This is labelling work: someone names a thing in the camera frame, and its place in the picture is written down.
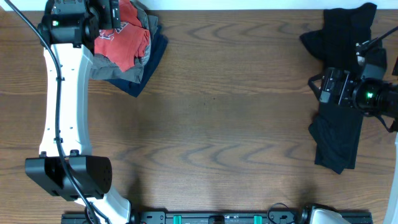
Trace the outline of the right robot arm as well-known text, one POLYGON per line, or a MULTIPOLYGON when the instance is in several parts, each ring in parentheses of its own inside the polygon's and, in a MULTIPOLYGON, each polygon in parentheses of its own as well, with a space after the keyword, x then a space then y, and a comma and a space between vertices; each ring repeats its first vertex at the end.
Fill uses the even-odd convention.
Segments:
POLYGON ((397 132, 397 85, 383 81, 386 51, 380 46, 356 48, 359 69, 328 67, 308 85, 320 103, 309 131, 317 143, 315 162, 337 174, 355 166, 361 125, 378 119, 387 132, 397 132))

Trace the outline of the red orange t-shirt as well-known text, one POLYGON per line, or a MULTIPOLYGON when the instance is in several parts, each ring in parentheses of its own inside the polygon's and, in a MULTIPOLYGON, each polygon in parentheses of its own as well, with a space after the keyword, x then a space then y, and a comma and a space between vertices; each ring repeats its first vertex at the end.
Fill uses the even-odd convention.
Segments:
POLYGON ((120 0, 121 26, 101 30, 95 40, 95 54, 107 57, 122 72, 135 66, 135 59, 145 56, 150 31, 138 19, 138 11, 129 0, 120 0))

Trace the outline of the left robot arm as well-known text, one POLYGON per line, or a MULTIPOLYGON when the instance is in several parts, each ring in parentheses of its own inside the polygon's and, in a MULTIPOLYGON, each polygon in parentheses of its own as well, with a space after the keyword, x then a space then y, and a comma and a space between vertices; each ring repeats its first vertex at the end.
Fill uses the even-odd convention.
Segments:
POLYGON ((95 39, 121 25, 119 3, 60 0, 46 3, 34 27, 44 46, 47 109, 39 155, 25 172, 54 197, 84 206, 75 223, 129 223, 131 204, 113 187, 111 162, 94 156, 88 131, 88 82, 95 39))

